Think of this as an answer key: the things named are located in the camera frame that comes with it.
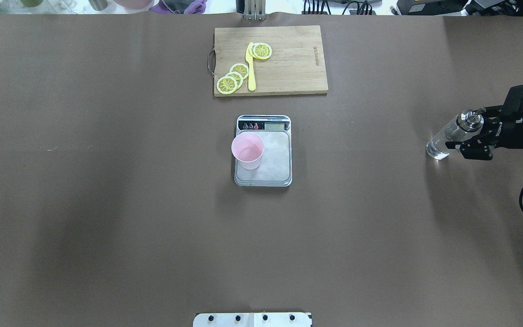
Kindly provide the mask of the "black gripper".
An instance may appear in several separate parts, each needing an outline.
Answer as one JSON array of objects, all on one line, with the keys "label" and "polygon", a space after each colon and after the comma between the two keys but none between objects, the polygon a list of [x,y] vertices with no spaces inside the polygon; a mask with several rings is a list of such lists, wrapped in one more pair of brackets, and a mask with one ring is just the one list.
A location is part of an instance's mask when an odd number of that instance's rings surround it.
[{"label": "black gripper", "polygon": [[490,161],[492,149],[523,149],[523,85],[511,87],[503,105],[481,107],[484,124],[478,134],[463,142],[446,142],[448,150],[458,150],[465,159]]}]

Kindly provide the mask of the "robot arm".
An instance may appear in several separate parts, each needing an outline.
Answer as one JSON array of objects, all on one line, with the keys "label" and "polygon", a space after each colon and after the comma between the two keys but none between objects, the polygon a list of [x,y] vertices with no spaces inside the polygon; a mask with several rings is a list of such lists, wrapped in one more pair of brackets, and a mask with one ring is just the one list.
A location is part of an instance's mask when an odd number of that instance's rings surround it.
[{"label": "robot arm", "polygon": [[440,160],[453,152],[490,161],[494,149],[523,149],[523,85],[512,87],[502,105],[464,110],[427,144]]}]

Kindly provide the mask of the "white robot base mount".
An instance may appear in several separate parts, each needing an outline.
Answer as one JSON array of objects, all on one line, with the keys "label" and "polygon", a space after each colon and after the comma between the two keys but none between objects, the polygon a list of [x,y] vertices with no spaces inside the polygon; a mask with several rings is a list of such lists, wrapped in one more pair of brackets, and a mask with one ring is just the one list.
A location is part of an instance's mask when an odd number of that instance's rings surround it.
[{"label": "white robot base mount", "polygon": [[193,327],[312,327],[311,313],[306,312],[242,312],[201,313],[193,319]]}]

